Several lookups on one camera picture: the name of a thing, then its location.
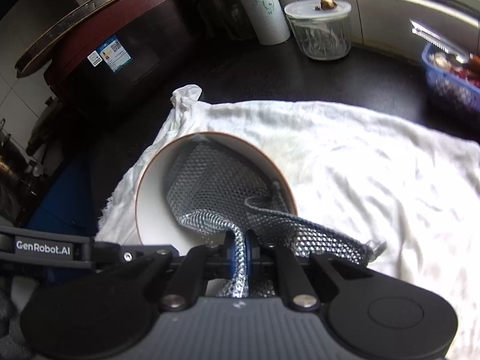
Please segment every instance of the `white bowl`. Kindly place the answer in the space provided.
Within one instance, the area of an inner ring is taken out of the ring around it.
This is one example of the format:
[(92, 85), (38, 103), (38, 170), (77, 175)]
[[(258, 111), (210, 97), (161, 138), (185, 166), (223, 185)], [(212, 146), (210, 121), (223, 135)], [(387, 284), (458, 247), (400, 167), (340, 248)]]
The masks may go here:
[[(207, 243), (207, 237), (183, 228), (177, 223), (162, 193), (169, 166), (182, 149), (182, 145), (197, 135), (205, 135), (236, 151), (256, 164), (270, 180), (277, 180), (282, 186), (289, 211), (297, 214), (297, 207), (287, 181), (275, 164), (259, 149), (234, 135), (219, 132), (184, 135), (160, 149), (140, 180), (135, 201), (135, 222), (143, 245), (169, 244), (174, 246), (180, 255), (185, 255), (190, 248)], [(208, 241), (222, 243), (223, 237), (224, 235), (208, 237)]]

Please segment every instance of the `blue cabinet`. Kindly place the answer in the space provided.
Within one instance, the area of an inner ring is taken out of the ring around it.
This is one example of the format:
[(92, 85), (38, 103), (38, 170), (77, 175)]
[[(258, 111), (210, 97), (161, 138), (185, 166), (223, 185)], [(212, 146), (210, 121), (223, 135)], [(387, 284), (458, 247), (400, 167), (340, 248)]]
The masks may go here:
[(97, 233), (86, 153), (71, 161), (54, 182), (27, 228), (93, 237)]

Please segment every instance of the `qr code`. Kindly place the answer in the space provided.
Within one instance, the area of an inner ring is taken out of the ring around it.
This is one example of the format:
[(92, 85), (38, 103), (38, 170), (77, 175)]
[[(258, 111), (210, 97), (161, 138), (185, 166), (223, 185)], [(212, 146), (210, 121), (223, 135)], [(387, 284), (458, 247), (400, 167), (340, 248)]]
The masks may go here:
[(94, 67), (97, 66), (100, 62), (102, 62), (102, 58), (100, 58), (97, 51), (93, 51), (92, 54), (88, 56), (88, 60)]
[(118, 40), (112, 42), (111, 44), (111, 48), (112, 48), (112, 51), (114, 53), (116, 53), (118, 50), (120, 50), (122, 48), (122, 46), (120, 45), (120, 43), (118, 42)]

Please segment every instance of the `screw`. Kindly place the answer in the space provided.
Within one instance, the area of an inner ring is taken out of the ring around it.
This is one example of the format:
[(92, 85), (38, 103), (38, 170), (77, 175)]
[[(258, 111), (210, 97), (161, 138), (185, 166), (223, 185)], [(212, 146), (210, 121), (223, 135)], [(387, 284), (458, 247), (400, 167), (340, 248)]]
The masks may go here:
[(317, 304), (317, 298), (312, 295), (297, 295), (293, 298), (293, 303), (306, 309), (315, 306)]
[(171, 294), (165, 295), (162, 298), (162, 304), (172, 309), (177, 309), (178, 307), (185, 306), (186, 301), (185, 298), (181, 295)]

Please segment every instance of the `glass jar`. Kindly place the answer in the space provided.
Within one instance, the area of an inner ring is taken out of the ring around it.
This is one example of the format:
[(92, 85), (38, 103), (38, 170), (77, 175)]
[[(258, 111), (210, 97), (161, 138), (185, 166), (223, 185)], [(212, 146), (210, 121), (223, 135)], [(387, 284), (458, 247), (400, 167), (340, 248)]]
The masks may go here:
[(352, 6), (347, 1), (335, 2), (333, 9), (320, 9), (320, 0), (296, 1), (285, 7), (299, 48), (312, 59), (339, 59), (350, 51)]

